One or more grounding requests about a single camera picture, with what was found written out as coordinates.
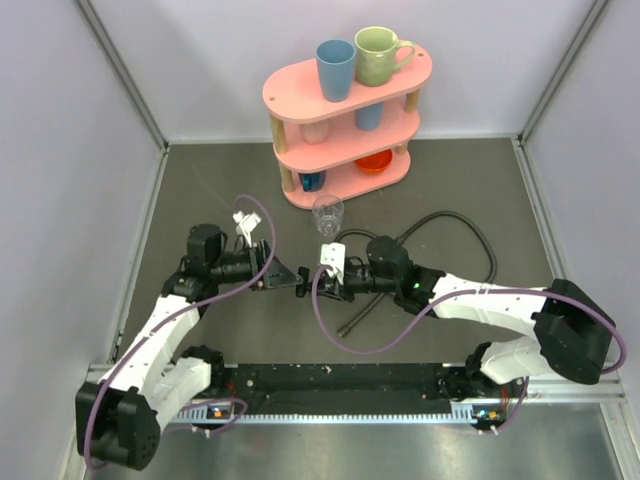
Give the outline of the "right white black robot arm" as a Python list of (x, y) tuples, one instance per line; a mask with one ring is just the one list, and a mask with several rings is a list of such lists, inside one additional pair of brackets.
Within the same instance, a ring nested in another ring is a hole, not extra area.
[(314, 297), (351, 301), (357, 294), (390, 294), (416, 320), (462, 319), (516, 333), (508, 342), (487, 342), (466, 361), (466, 380), (487, 396), (522, 377), (556, 373), (593, 385), (608, 372), (613, 343), (622, 341), (615, 322), (575, 283), (556, 279), (547, 288), (479, 283), (413, 262), (388, 236), (370, 240), (365, 262), (353, 262), (342, 243), (324, 244)]

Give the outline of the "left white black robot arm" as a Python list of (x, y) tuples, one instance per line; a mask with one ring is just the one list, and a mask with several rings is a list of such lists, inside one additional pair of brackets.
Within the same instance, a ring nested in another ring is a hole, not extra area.
[(197, 347), (174, 357), (219, 297), (220, 286), (264, 291), (302, 285), (301, 274), (284, 266), (267, 241), (254, 243), (247, 233), (240, 237), (242, 248), (229, 252), (228, 237), (218, 226), (192, 227), (186, 254), (165, 281), (142, 330), (99, 381), (86, 381), (78, 390), (77, 451), (88, 467), (146, 468), (174, 417), (198, 394), (212, 397), (224, 390), (227, 374), (217, 366), (218, 353)]

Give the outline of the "black valve fitting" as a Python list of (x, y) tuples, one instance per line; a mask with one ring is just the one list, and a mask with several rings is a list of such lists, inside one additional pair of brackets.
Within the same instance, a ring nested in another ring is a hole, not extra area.
[(314, 274), (309, 268), (301, 266), (298, 268), (297, 275), (299, 282), (295, 286), (295, 296), (304, 298), (312, 293)]

